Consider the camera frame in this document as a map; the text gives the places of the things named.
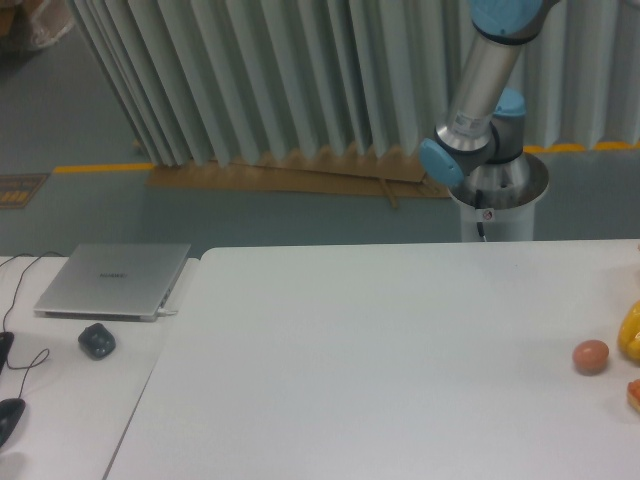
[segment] black computer mouse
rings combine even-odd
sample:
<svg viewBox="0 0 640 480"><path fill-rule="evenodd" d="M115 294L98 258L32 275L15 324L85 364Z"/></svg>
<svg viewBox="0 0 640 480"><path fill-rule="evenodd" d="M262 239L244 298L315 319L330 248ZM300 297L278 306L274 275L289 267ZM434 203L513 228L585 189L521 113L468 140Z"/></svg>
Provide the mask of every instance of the black computer mouse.
<svg viewBox="0 0 640 480"><path fill-rule="evenodd" d="M7 398L0 402L0 447L9 440L25 407L26 403L21 398Z"/></svg>
<svg viewBox="0 0 640 480"><path fill-rule="evenodd" d="M95 360L106 357L116 348L116 339L101 323L94 323L78 337L82 349Z"/></svg>
<svg viewBox="0 0 640 480"><path fill-rule="evenodd" d="M7 361L7 357L9 356L9 350L11 350L11 345L13 344L13 333L11 332L0 332L0 373L2 373L2 368Z"/></svg>

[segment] laptop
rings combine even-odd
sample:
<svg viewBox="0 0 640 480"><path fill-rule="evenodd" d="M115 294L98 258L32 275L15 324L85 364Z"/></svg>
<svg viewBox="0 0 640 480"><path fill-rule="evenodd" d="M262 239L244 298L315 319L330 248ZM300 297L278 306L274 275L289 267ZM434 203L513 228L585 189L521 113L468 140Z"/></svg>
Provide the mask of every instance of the laptop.
<svg viewBox="0 0 640 480"><path fill-rule="evenodd" d="M188 244L79 245L36 303L36 313L154 321L187 261Z"/></svg>

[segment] white desk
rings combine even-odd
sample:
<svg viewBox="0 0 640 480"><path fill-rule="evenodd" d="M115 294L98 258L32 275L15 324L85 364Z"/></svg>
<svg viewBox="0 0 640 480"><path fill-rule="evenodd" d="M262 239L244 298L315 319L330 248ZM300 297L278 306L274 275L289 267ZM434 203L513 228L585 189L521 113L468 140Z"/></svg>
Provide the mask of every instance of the white desk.
<svg viewBox="0 0 640 480"><path fill-rule="evenodd" d="M108 478L636 478L636 245L207 252Z"/></svg>
<svg viewBox="0 0 640 480"><path fill-rule="evenodd" d="M31 258L0 269L0 320L9 308L18 278ZM43 348L50 359L31 370L23 398L27 409L0 449L2 480L100 480L135 409L163 346L170 318L154 323L103 322L116 338L116 350L100 361L78 346L78 335L95 321L36 317L33 305L66 259L46 258L26 273L18 301L7 321L15 334L12 365L28 365ZM197 260L189 260L168 300L178 308ZM15 397L24 371L6 366L0 399Z"/></svg>

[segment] red object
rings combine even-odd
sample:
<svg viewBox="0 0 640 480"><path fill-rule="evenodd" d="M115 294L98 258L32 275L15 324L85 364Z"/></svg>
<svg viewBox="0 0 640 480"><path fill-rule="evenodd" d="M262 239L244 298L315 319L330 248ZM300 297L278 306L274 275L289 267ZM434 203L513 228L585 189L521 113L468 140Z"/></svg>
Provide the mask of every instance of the red object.
<svg viewBox="0 0 640 480"><path fill-rule="evenodd" d="M573 363L581 372L598 373L607 366L609 347L600 340L587 340L573 351Z"/></svg>
<svg viewBox="0 0 640 480"><path fill-rule="evenodd" d="M627 386L627 400L640 413L640 380L634 380Z"/></svg>

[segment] blue joint cap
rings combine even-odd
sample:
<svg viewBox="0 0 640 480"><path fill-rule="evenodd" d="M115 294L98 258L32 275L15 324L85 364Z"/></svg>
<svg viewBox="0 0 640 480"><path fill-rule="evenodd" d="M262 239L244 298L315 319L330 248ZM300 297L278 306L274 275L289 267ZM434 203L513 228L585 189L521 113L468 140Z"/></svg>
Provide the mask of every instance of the blue joint cap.
<svg viewBox="0 0 640 480"><path fill-rule="evenodd" d="M418 158L429 176L437 182L453 187L464 180L464 174L456 161L431 139L422 141Z"/></svg>
<svg viewBox="0 0 640 480"><path fill-rule="evenodd" d="M511 88L505 88L493 112L496 117L522 117L527 113L524 97Z"/></svg>
<svg viewBox="0 0 640 480"><path fill-rule="evenodd" d="M480 30L496 37L526 27L542 8L542 0L468 0L471 18Z"/></svg>

